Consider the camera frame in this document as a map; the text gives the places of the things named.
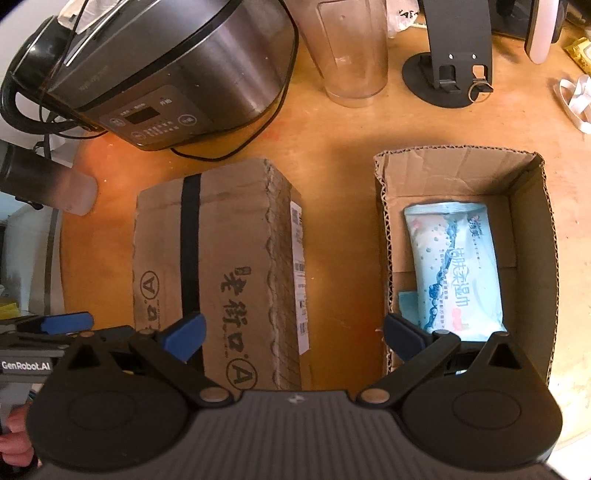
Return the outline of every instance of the screw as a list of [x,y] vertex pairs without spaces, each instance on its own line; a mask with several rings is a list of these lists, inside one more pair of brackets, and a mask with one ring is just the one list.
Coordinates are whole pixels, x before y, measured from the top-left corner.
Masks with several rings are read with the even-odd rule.
[[207,387],[199,392],[201,400],[208,403],[219,403],[230,397],[230,392],[222,387]]
[[373,404],[386,403],[390,399],[390,394],[381,388],[368,388],[361,392],[361,399]]

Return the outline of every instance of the cardboard box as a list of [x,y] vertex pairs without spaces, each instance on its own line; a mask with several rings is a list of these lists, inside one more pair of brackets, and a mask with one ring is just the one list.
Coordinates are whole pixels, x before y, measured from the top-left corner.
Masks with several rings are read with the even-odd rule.
[[[550,380],[558,326],[558,255],[543,159],[485,147],[422,147],[375,157],[383,213],[387,309],[416,290],[404,208],[449,200],[487,205],[499,268],[503,318],[540,376]],[[387,352],[386,371],[399,364]]]
[[309,348],[302,238],[300,195],[268,160],[144,190],[135,219],[136,329],[160,330],[201,311],[209,378],[234,394],[299,390],[300,354]]

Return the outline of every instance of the human hand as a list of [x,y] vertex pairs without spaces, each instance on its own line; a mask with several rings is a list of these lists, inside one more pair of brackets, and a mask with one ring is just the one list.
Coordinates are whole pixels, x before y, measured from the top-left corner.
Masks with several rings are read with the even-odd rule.
[[26,404],[11,412],[6,420],[11,433],[0,436],[0,452],[8,465],[26,467],[33,460],[35,451],[25,429],[29,406]]

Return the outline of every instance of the wooden table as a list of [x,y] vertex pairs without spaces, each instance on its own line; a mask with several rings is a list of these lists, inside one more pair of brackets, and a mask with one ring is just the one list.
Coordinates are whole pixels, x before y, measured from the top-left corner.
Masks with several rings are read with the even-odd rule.
[[[567,30],[560,44],[577,38]],[[559,79],[581,71],[554,46],[532,64],[523,42],[493,38],[495,93],[483,104],[450,111],[404,86],[403,62],[428,50],[411,28],[389,41],[389,82],[373,105],[348,109],[328,100],[301,49],[284,108],[231,161],[270,158],[303,196],[311,361],[314,388],[357,392],[382,374],[384,286],[372,157],[386,149],[473,144],[538,151],[547,162],[560,256],[560,325],[552,392],[564,411],[563,439],[591,427],[591,143],[554,97]],[[215,154],[236,138],[181,150]],[[142,189],[214,165],[172,152],[142,152],[108,134],[86,142],[76,168],[95,176],[99,197],[85,217],[65,215],[61,262],[67,311],[89,310],[97,327],[132,323],[132,239]],[[571,346],[566,354],[565,343]]]

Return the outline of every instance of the white strap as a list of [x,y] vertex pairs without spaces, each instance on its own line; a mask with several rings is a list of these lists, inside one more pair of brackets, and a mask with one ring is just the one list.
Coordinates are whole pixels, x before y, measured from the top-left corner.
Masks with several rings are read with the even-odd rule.
[[[565,90],[571,94],[568,102],[564,98]],[[584,134],[591,134],[591,78],[589,75],[581,75],[577,85],[562,79],[556,87],[556,95],[572,123]]]

